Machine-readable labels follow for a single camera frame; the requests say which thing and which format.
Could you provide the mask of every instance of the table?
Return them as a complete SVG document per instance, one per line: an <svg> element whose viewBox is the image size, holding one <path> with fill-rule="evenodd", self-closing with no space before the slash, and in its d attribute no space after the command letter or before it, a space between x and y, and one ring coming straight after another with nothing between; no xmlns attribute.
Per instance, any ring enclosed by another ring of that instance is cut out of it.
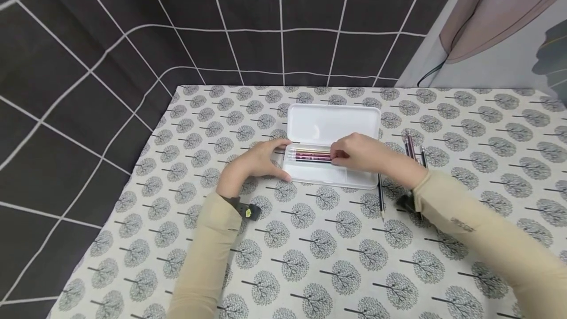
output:
<svg viewBox="0 0 567 319"><path fill-rule="evenodd" d="M286 135L291 103L374 106L380 138L404 152L409 131L429 167L567 261L567 113L530 89L178 87L108 222L51 318L163 319L201 203L224 166ZM280 164L281 154L273 162ZM225 272L221 319L519 317L511 289L462 244L377 191L250 178Z"/></svg>

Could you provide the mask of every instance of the hand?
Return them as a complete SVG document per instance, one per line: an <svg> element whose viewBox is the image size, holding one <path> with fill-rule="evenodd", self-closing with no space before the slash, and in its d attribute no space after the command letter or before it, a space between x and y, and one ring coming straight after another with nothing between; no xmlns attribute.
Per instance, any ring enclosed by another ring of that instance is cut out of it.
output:
<svg viewBox="0 0 567 319"><path fill-rule="evenodd" d="M360 133L352 133L331 144L334 165L370 173L384 173L396 154L381 141Z"/></svg>
<svg viewBox="0 0 567 319"><path fill-rule="evenodd" d="M352 133L331 144L331 162L348 169L384 174L406 189L415 188L428 173L410 157L360 133Z"/></svg>
<svg viewBox="0 0 567 319"><path fill-rule="evenodd" d="M291 176L272 164L270 159L276 148L285 148L291 144L288 139L275 139L256 144L249 151L236 158L231 165L238 165L240 172L247 176L272 175L287 182L291 182Z"/></svg>
<svg viewBox="0 0 567 319"><path fill-rule="evenodd" d="M224 197L236 197L242 184L249 176L272 175L291 182L290 174L272 164L271 156L276 148L284 148L291 144L288 139L275 139L256 144L229 165L220 174L217 193Z"/></svg>

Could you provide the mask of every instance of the beige long sleeve shirt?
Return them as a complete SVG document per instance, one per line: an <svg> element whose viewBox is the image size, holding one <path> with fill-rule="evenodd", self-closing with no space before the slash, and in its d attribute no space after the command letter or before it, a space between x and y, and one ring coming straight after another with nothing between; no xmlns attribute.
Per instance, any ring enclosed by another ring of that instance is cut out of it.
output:
<svg viewBox="0 0 567 319"><path fill-rule="evenodd" d="M567 267L548 249L472 197L454 178L430 171L413 190L415 208L472 251L512 287L528 319L567 319ZM212 319L241 218L207 196L168 319Z"/></svg>

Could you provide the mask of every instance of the pencil case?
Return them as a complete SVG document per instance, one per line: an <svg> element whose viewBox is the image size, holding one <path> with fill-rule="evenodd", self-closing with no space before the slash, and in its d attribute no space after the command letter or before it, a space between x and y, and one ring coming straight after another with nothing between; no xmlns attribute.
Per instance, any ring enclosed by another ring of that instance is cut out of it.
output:
<svg viewBox="0 0 567 319"><path fill-rule="evenodd" d="M286 148L283 170L293 181L353 189L376 188L378 174L332 165L328 155L333 142L354 132L377 139L380 116L380 110L375 107L292 104L287 111L287 137L293 143Z"/></svg>

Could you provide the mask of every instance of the black cable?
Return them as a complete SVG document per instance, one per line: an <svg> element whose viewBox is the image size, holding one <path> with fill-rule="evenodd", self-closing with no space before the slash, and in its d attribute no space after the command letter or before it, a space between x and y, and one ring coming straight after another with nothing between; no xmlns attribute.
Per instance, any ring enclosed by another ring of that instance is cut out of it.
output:
<svg viewBox="0 0 567 319"><path fill-rule="evenodd" d="M474 13L476 13L476 10L478 9L478 6L480 5L480 2L482 0L478 0L476 5L474 6L474 9L472 10L471 15L469 16L469 18L467 18L467 20L464 21L464 23L461 25L461 27L459 27L459 29L457 30L457 32L455 33L455 35L453 36L453 40L451 41L451 46L449 46L449 48L451 48L451 51L453 50L453 47L455 47L455 40L457 39L457 37L459 37L459 34L461 32L461 30L467 25L467 23L469 23L470 19L473 18ZM447 58L449 58L449 54L447 54L447 57L443 60L443 62L441 62L438 66L436 66L435 68L431 69L429 72L425 73L424 76L421 77L421 79L419 79L419 81L417 82L417 87L419 87L419 84L421 84L422 81L425 80L426 77L430 76L431 74L437 72L437 70L440 70L441 67L445 64L445 62L447 61Z"/></svg>

